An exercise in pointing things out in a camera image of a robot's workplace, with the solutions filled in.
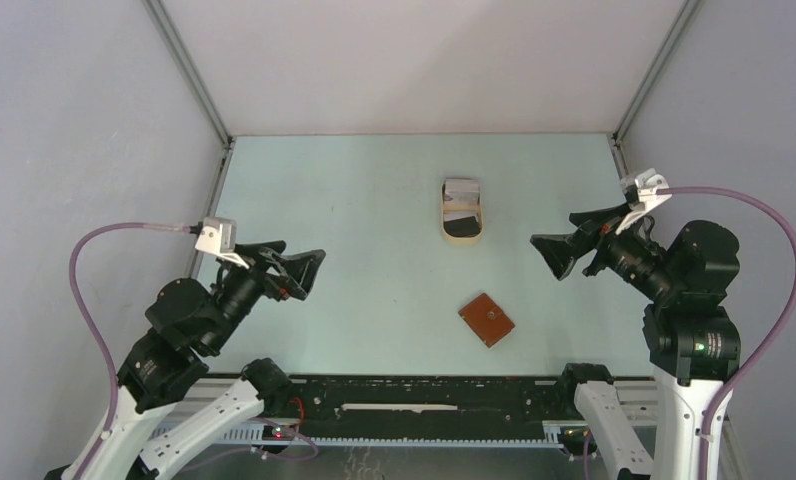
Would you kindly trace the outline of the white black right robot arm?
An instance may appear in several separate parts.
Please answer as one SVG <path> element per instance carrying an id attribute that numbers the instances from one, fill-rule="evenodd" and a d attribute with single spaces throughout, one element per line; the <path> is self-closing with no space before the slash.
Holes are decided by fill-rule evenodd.
<path id="1" fill-rule="evenodd" d="M 711 456 L 706 473 L 718 470 L 721 437 L 704 434 L 705 416 L 712 413 L 710 426 L 719 426 L 728 401 L 710 402 L 739 368 L 740 335 L 721 304 L 740 271 L 739 242 L 716 223 L 693 220 L 663 248 L 650 236 L 650 216 L 623 223 L 631 211 L 623 204 L 573 213 L 573 233 L 534 234 L 530 243 L 558 280 L 591 254 L 584 275 L 608 269 L 648 299 L 643 336 L 658 398 L 654 454 L 621 413 L 605 367 L 568 364 L 555 402 L 565 416 L 587 422 L 610 477 L 698 479 L 700 452 Z"/>

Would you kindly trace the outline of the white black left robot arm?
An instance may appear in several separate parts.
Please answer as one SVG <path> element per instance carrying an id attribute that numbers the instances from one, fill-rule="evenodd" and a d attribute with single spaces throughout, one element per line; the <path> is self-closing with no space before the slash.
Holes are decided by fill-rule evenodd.
<path id="1" fill-rule="evenodd" d="M 206 289 L 192 278 L 166 284 L 145 316 L 151 327 L 117 370 L 116 404 L 70 465 L 49 479 L 171 479 L 224 433 L 251 418 L 278 416 L 292 398 L 290 378 L 269 359 L 251 361 L 209 405 L 153 438 L 258 300 L 305 300 L 326 253 L 285 254 L 283 241 L 234 246 Z"/>

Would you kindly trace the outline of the brown leather card holder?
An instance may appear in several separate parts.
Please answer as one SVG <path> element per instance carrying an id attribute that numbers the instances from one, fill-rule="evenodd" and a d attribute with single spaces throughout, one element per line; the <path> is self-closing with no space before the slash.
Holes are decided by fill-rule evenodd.
<path id="1" fill-rule="evenodd" d="M 510 317 L 486 293 L 463 306 L 458 315 L 487 348 L 495 346 L 515 328 Z"/>

